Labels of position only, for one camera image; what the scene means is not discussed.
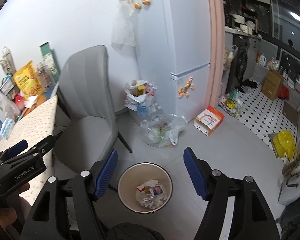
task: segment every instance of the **black and white tile floor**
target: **black and white tile floor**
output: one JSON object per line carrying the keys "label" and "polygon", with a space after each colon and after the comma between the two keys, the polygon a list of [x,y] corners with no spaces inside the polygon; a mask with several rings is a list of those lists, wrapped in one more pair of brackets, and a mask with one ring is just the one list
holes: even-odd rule
{"label": "black and white tile floor", "polygon": [[296,139],[297,128],[282,114],[284,101],[279,98],[271,101],[261,92],[259,83],[250,94],[239,92],[239,99],[243,102],[243,109],[238,120],[271,149],[273,148],[268,137],[270,133],[287,130]]}

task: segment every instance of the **human hand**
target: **human hand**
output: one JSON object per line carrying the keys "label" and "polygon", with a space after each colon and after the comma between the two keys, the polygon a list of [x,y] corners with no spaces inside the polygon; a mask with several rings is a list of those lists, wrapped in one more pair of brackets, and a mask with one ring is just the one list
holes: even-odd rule
{"label": "human hand", "polygon": [[[25,192],[30,188],[30,184],[27,182],[19,188],[19,194]],[[24,211],[25,219],[28,215],[31,205],[22,197],[20,197],[21,208]],[[13,208],[0,208],[0,226],[6,230],[6,227],[11,225],[17,219],[16,211]]]}

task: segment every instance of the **patterned tablecloth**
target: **patterned tablecloth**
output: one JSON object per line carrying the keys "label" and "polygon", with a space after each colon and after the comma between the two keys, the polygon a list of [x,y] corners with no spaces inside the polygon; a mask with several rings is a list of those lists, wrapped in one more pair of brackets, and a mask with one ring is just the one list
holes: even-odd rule
{"label": "patterned tablecloth", "polygon": [[[29,149],[40,142],[43,138],[52,134],[57,102],[58,97],[54,96],[17,122],[8,140],[2,139],[0,141],[0,152],[15,145],[23,139],[28,142]],[[47,166],[46,171],[32,179],[29,182],[30,189],[20,194],[20,196],[25,198],[31,205],[33,205],[46,180],[54,174],[52,167],[52,151],[49,151],[43,157],[43,160]]]}

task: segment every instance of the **refrigerator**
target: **refrigerator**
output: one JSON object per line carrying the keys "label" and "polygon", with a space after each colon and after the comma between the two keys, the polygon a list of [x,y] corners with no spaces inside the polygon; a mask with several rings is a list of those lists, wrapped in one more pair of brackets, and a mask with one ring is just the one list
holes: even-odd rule
{"label": "refrigerator", "polygon": [[[210,71],[209,0],[133,0],[141,5],[131,20],[141,79],[156,87],[165,113],[189,122],[205,107]],[[178,98],[178,89],[193,77],[194,90]]]}

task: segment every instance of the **black chair leg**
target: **black chair leg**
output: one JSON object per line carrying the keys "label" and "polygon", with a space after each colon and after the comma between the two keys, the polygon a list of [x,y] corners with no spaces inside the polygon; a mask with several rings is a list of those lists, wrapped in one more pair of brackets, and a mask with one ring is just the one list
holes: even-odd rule
{"label": "black chair leg", "polygon": [[108,185],[108,188],[113,190],[114,192],[118,192],[118,189],[114,186],[112,186],[111,184]]}
{"label": "black chair leg", "polygon": [[120,139],[120,141],[123,143],[123,145],[127,148],[127,150],[132,153],[132,150],[130,148],[130,146],[127,144],[126,140],[122,137],[121,133],[118,132],[118,138]]}

